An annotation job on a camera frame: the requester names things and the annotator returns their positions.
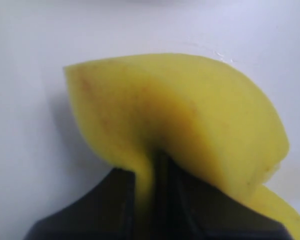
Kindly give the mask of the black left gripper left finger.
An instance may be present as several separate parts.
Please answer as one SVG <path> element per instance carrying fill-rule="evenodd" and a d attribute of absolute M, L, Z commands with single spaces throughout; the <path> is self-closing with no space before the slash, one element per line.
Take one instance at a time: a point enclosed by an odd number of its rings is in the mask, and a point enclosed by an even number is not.
<path fill-rule="evenodd" d="M 114 168 L 85 196 L 37 221 L 27 240 L 132 240 L 135 175 Z"/>

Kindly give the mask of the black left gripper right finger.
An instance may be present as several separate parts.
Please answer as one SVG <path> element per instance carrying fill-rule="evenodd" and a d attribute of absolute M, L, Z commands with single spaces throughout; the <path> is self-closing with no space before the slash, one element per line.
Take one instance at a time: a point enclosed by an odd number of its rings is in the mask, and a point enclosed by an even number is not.
<path fill-rule="evenodd" d="M 190 175 L 169 156 L 154 161 L 157 240 L 290 240 L 284 225 Z"/>

